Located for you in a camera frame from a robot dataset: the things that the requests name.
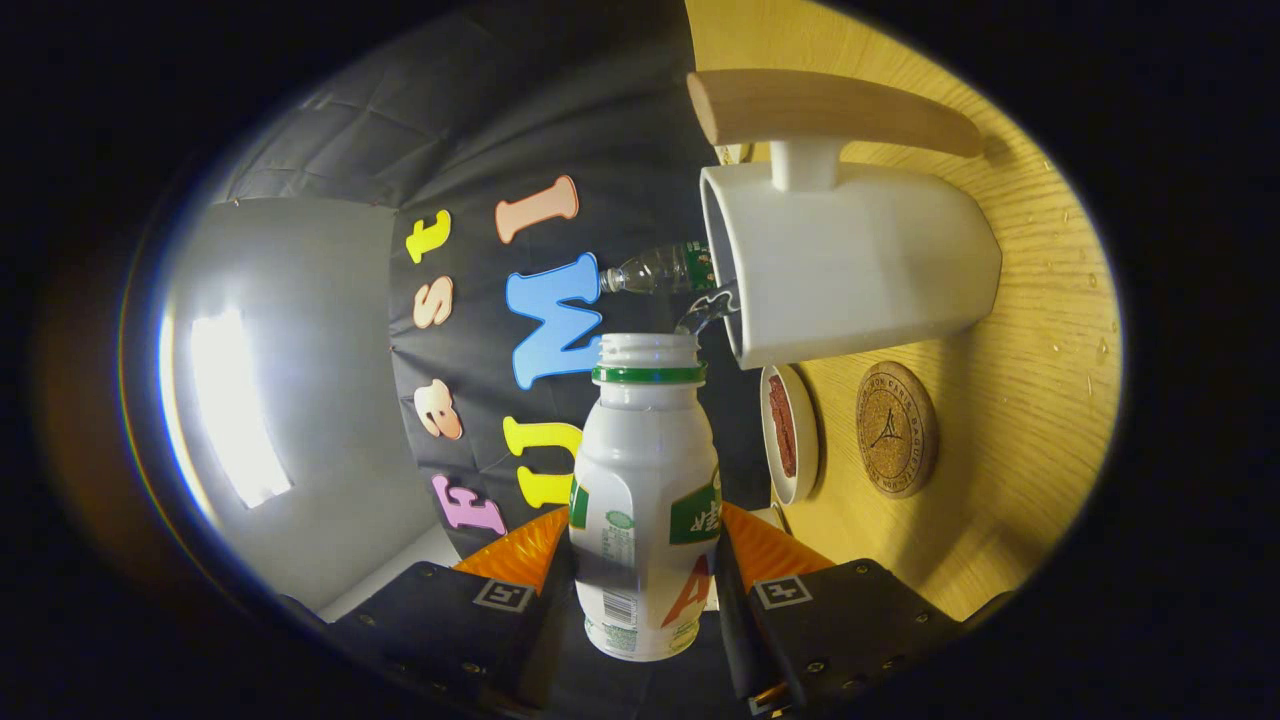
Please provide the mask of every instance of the red food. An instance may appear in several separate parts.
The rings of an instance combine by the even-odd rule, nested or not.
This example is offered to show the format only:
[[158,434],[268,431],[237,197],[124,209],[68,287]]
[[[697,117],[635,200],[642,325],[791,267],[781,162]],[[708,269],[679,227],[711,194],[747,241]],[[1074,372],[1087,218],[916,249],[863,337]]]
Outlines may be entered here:
[[773,429],[778,437],[778,456],[782,459],[782,473],[788,478],[796,474],[796,430],[791,424],[791,405],[787,402],[787,389],[782,378],[769,378],[769,409],[773,411]]

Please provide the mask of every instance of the mug handle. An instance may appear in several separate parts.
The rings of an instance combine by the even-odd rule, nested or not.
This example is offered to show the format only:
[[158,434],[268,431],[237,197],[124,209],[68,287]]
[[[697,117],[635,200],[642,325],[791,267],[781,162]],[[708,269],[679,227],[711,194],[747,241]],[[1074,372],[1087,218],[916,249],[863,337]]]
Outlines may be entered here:
[[854,140],[963,158],[983,151],[978,127],[964,114],[863,79],[801,70],[703,70],[689,73],[689,97],[712,145],[773,143],[778,190],[829,190],[840,149]]

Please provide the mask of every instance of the white bowl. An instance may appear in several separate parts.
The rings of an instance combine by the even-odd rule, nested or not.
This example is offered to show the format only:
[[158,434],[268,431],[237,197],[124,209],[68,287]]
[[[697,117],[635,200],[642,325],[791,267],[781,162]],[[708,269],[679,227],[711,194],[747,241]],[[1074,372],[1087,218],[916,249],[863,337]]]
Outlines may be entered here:
[[[787,391],[787,405],[791,410],[791,427],[796,433],[796,474],[787,477],[782,471],[782,456],[778,452],[777,428],[773,425],[773,410],[769,406],[769,378],[777,375],[782,388]],[[787,365],[765,365],[760,370],[760,419],[764,427],[764,454],[769,459],[769,475],[773,489],[782,505],[804,500],[818,479],[818,423],[813,416],[813,402],[800,375]]]

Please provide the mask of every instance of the water bottle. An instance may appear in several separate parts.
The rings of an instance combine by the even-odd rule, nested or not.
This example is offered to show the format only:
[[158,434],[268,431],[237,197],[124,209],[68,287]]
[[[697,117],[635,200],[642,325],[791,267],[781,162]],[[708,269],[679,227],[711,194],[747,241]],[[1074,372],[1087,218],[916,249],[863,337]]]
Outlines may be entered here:
[[600,292],[677,295],[713,287],[712,255],[703,241],[653,247],[600,273]]
[[600,400],[582,427],[568,537],[586,637],[612,657],[663,660],[698,637],[721,533],[704,377],[696,336],[600,340]]

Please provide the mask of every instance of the barcode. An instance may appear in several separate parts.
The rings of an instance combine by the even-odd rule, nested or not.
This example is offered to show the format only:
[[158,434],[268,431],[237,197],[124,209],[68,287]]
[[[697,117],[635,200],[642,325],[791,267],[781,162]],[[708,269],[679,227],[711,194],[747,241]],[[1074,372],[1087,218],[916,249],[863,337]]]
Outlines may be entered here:
[[604,592],[604,616],[609,620],[616,620],[618,623],[626,623],[627,625],[636,624],[636,601],[630,597],[621,594],[613,594],[608,591]]

